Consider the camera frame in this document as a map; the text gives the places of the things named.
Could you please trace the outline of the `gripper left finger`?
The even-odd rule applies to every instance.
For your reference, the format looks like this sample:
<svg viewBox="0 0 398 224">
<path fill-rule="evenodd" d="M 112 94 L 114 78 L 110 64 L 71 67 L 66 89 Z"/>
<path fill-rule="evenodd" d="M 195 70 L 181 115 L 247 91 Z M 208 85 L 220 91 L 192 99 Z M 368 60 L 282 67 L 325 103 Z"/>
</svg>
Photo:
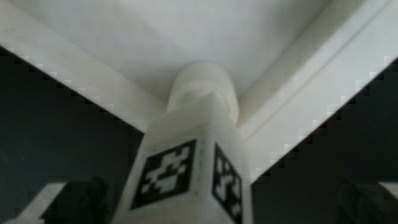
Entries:
<svg viewBox="0 0 398 224">
<path fill-rule="evenodd" d="M 106 191 L 101 178 L 48 183 L 5 224 L 108 224 Z"/>
</svg>

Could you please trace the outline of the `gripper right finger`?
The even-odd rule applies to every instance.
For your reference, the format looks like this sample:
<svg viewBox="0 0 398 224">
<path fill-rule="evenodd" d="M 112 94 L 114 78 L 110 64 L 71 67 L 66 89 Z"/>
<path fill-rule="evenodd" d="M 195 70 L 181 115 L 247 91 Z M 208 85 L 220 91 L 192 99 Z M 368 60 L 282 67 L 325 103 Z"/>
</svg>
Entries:
<svg viewBox="0 0 398 224">
<path fill-rule="evenodd" d="M 341 183 L 334 224 L 398 224 L 398 198 L 380 183 Z"/>
</svg>

